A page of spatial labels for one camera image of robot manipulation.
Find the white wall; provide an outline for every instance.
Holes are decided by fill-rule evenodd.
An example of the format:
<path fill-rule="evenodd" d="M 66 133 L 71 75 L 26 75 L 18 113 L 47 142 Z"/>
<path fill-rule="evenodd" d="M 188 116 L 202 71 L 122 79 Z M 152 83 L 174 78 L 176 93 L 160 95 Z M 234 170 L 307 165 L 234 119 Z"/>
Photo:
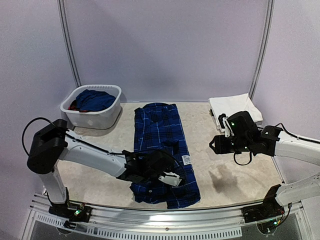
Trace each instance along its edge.
<path fill-rule="evenodd" d="M 19 238 L 40 179 L 27 168 L 25 125 L 61 117 L 59 105 L 75 88 L 56 1 L 0 1 L 0 239 Z M 35 122 L 25 136 L 27 148 Z"/>
<path fill-rule="evenodd" d="M 83 84 L 122 101 L 207 101 L 247 93 L 267 0 L 66 1 Z"/>
<path fill-rule="evenodd" d="M 265 59 L 253 102 L 264 124 L 320 139 L 320 2 L 275 1 Z M 275 158 L 286 183 L 320 172 L 320 167 Z M 320 239 L 320 197 L 303 206 L 314 239 Z"/>

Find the white robotic arm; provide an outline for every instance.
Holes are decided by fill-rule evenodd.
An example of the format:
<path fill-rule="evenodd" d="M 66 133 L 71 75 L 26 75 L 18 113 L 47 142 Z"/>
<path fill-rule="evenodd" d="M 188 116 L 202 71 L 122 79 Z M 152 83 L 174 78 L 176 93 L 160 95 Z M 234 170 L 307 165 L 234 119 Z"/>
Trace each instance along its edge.
<path fill-rule="evenodd" d="M 284 131 L 281 131 L 278 137 L 280 139 L 275 144 L 274 155 L 320 166 L 320 144 L 301 140 L 301 138 L 317 140 L 300 136 L 295 138 Z M 279 205 L 285 206 L 314 196 L 320 196 L 320 172 L 300 181 L 282 185 L 276 192 L 275 200 Z"/>
<path fill-rule="evenodd" d="M 82 136 L 67 129 L 67 122 L 62 119 L 50 122 L 50 125 L 34 135 L 28 155 L 27 166 L 39 175 L 48 193 L 51 202 L 49 212 L 65 218 L 73 216 L 72 222 L 88 222 L 91 208 L 70 204 L 68 189 L 64 187 L 57 168 L 58 159 L 98 169 L 117 179 L 133 183 L 161 181 L 177 187 L 183 180 L 172 172 L 176 160 L 166 150 L 114 152 L 111 148 L 85 141 Z"/>
<path fill-rule="evenodd" d="M 320 141 L 288 132 L 282 125 L 266 126 L 262 130 L 253 122 L 247 111 L 225 117 L 228 136 L 217 135 L 209 146 L 216 154 L 250 152 L 269 156 L 289 157 L 320 166 Z M 246 223 L 275 217 L 283 206 L 314 196 L 320 196 L 320 172 L 285 185 L 270 188 L 263 204 L 243 208 Z"/>

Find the folded white cloth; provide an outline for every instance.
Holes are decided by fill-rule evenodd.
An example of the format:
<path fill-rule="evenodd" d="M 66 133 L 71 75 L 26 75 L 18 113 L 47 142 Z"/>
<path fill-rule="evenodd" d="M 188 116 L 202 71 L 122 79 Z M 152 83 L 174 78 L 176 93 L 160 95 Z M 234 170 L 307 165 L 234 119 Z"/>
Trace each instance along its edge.
<path fill-rule="evenodd" d="M 261 112 L 254 106 L 248 93 L 227 97 L 211 97 L 209 98 L 209 103 L 214 115 L 213 119 L 216 127 L 221 132 L 225 131 L 218 120 L 221 114 L 230 117 L 237 112 L 248 111 L 255 123 L 262 122 L 263 120 Z"/>

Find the blue plaid shirt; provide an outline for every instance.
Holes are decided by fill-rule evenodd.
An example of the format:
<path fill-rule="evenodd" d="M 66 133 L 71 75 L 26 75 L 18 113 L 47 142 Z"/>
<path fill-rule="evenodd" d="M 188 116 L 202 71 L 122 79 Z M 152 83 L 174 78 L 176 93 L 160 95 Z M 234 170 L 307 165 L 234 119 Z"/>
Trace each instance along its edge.
<path fill-rule="evenodd" d="M 132 183 L 135 201 L 157 204 L 167 203 L 168 209 L 185 208 L 200 200 L 200 192 L 191 164 L 184 165 L 183 156 L 189 156 L 178 108 L 175 104 L 150 103 L 135 110 L 134 151 L 165 149 L 175 162 L 174 173 L 184 183 L 174 187 L 160 181 Z"/>

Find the white laundry basket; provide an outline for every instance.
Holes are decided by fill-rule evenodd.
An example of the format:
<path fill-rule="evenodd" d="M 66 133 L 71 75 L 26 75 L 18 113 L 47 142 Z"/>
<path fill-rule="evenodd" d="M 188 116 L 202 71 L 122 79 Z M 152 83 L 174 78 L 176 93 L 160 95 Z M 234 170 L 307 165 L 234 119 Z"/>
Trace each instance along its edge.
<path fill-rule="evenodd" d="M 115 96 L 115 101 L 110 107 L 102 111 L 79 112 L 68 110 L 70 104 L 76 100 L 76 97 L 86 89 L 106 92 Z M 83 85 L 75 89 L 69 97 L 61 103 L 60 109 L 66 113 L 71 123 L 76 127 L 109 129 L 114 125 L 121 112 L 120 95 L 121 88 L 116 85 Z"/>

